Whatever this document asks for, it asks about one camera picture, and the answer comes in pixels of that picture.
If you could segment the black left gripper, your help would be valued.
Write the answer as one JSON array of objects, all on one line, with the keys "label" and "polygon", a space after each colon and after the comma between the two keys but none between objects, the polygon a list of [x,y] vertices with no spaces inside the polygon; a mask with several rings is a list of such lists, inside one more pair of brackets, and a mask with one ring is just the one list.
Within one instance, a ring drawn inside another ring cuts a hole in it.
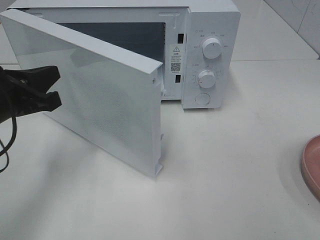
[{"label": "black left gripper", "polygon": [[24,70],[0,67],[0,122],[59,108],[59,93],[48,91],[60,78],[54,65]]}]

